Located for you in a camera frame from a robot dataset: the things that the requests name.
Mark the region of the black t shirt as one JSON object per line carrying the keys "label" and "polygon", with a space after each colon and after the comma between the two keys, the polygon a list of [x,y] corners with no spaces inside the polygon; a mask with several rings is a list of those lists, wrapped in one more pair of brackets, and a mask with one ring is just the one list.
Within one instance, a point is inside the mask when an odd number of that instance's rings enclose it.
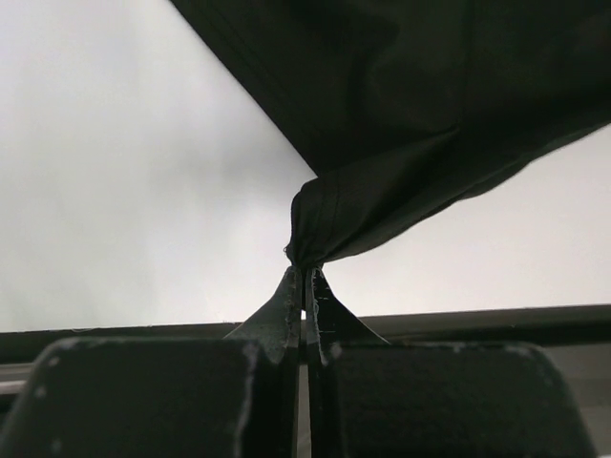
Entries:
{"label": "black t shirt", "polygon": [[178,1],[315,173],[300,267],[376,248],[610,122],[606,1]]}

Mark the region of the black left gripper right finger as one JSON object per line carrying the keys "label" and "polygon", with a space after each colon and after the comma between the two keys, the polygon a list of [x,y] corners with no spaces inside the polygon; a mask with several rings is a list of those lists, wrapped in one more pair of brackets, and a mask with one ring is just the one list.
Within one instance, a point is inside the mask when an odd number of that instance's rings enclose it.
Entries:
{"label": "black left gripper right finger", "polygon": [[593,457],[552,361],[516,342],[391,344],[305,279],[316,457]]}

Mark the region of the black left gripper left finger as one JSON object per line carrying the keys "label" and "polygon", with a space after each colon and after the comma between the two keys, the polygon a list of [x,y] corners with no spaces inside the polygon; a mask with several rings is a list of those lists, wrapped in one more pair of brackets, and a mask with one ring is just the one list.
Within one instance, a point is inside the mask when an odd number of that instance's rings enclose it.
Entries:
{"label": "black left gripper left finger", "polygon": [[5,457],[291,457],[301,277],[221,339],[71,337],[35,360]]}

